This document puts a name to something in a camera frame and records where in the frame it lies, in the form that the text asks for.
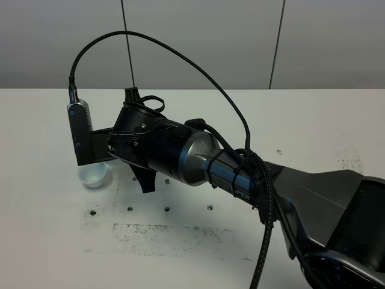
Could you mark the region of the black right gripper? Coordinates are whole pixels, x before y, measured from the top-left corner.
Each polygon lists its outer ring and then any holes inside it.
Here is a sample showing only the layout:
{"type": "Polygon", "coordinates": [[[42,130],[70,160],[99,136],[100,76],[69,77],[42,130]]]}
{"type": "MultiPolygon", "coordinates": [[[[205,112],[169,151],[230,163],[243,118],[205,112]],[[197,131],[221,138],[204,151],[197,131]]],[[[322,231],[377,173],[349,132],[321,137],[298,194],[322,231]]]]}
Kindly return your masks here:
{"type": "Polygon", "coordinates": [[[154,192],[157,171],[150,168],[150,159],[159,151],[157,145],[166,141],[180,124],[160,112],[141,104],[137,87],[125,89],[125,100],[115,125],[90,133],[98,154],[118,158],[130,164],[143,193],[154,192]]]}

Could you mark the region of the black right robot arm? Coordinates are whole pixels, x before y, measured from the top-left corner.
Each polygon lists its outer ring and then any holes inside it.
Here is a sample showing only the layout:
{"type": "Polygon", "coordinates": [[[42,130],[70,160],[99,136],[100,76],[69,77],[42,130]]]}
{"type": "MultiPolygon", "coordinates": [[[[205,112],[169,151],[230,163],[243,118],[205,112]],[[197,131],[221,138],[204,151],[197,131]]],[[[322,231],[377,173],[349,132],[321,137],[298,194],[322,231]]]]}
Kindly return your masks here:
{"type": "Polygon", "coordinates": [[[128,163],[145,193],[161,172],[184,184],[209,183],[257,208],[265,227],[251,280],[259,284],[274,222],[290,258],[313,288],[384,287],[384,180],[351,170],[307,173],[234,149],[203,119],[178,123],[126,89],[112,128],[91,133],[95,158],[128,163]]]}

